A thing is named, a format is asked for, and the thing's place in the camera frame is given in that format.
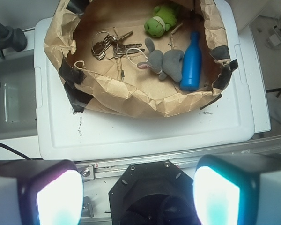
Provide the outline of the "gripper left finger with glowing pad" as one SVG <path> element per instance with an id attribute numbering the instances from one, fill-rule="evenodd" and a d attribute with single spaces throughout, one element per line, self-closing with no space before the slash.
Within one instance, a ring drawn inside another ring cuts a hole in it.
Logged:
<path id="1" fill-rule="evenodd" d="M 0 225 L 77 225 L 83 182 L 70 160 L 0 160 Z"/>

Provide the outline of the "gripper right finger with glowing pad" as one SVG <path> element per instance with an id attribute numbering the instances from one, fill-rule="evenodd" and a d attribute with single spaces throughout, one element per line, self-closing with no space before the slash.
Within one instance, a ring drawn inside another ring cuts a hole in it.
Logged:
<path id="1" fill-rule="evenodd" d="M 281 225 L 281 154 L 203 156 L 193 199 L 204 225 Z"/>

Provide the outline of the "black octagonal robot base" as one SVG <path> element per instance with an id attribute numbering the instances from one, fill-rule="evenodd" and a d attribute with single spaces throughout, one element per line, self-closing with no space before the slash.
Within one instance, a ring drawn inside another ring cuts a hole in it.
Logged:
<path id="1" fill-rule="evenodd" d="M 132 164 L 109 191 L 114 225 L 199 225 L 193 179 L 171 161 Z"/>

